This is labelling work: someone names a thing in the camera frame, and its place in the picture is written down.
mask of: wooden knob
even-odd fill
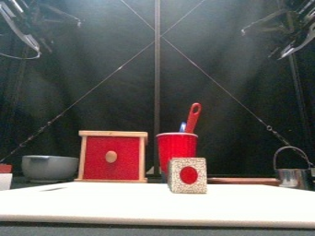
[[[109,163],[114,163],[118,160],[118,153],[115,151],[109,151],[105,158]]]

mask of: pitcher handle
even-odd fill
[[[277,170],[277,156],[278,156],[279,152],[283,151],[285,149],[289,149],[289,148],[294,149],[298,152],[301,152],[301,154],[303,155],[302,158],[307,161],[309,168],[312,169],[313,163],[309,161],[309,157],[307,157],[306,152],[301,148],[294,147],[294,146],[285,146],[275,152],[275,155],[274,155],[274,169]]]

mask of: red circle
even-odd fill
[[[182,181],[193,184],[198,180],[198,171],[194,167],[186,166],[181,172]]]

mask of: white table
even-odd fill
[[[315,229],[315,193],[210,184],[173,194],[162,183],[59,183],[0,192],[0,221],[98,225]]]

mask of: wooden box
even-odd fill
[[[77,181],[146,183],[149,133],[81,131],[82,156]]]

